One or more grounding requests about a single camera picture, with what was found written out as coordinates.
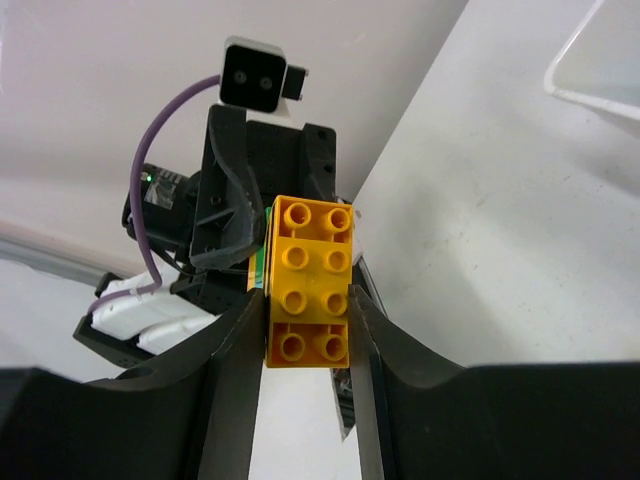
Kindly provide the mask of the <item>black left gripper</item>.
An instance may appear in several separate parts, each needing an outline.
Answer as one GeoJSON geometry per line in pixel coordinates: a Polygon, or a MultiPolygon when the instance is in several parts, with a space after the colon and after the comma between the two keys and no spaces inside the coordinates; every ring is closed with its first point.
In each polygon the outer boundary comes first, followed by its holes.
{"type": "Polygon", "coordinates": [[[209,109],[190,263],[188,299],[221,314],[247,289],[249,258],[265,235],[265,209],[279,195],[336,198],[336,133],[247,121],[242,109],[209,109]]]}

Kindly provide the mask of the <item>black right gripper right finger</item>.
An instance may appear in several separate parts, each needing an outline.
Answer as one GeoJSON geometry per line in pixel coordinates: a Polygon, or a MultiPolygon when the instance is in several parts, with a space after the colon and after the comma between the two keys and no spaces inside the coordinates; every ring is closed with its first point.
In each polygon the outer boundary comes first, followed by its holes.
{"type": "Polygon", "coordinates": [[[366,479],[635,479],[635,362],[464,368],[349,290],[366,479]]]}

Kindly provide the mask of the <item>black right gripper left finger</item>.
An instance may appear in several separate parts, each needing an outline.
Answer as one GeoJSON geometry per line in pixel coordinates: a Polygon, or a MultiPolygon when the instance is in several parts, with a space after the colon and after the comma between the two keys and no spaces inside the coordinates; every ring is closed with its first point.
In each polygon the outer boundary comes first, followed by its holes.
{"type": "Polygon", "coordinates": [[[5,479],[245,479],[264,356],[254,289],[188,339],[113,379],[1,373],[5,479]]]}

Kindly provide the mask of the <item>long yellow lego brick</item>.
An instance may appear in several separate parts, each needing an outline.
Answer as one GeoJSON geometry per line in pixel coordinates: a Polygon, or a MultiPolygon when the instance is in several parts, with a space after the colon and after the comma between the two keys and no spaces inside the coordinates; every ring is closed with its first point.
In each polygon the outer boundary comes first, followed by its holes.
{"type": "Polygon", "coordinates": [[[269,219],[265,294],[269,368],[347,368],[353,208],[279,195],[269,219]]]}

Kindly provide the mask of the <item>green number two lego brick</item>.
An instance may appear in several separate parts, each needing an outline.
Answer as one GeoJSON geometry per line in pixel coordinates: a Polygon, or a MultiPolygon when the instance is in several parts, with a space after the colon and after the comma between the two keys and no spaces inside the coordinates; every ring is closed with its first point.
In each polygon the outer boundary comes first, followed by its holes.
{"type": "Polygon", "coordinates": [[[266,260],[267,249],[270,238],[270,222],[271,222],[271,210],[269,206],[265,209],[266,220],[266,233],[263,245],[259,250],[249,258],[248,263],[248,277],[247,277],[247,289],[252,290],[254,288],[263,289],[266,276],[266,260]]]}

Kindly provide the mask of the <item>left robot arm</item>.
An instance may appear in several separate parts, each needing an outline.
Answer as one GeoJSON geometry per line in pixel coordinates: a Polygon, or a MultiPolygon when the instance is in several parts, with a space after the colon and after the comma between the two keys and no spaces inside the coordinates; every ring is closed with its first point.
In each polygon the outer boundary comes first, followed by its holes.
{"type": "Polygon", "coordinates": [[[105,274],[74,338],[130,368],[211,324],[251,288],[251,257],[280,195],[335,199],[336,133],[208,113],[201,167],[191,176],[147,164],[142,218],[157,266],[130,278],[105,274]]]}

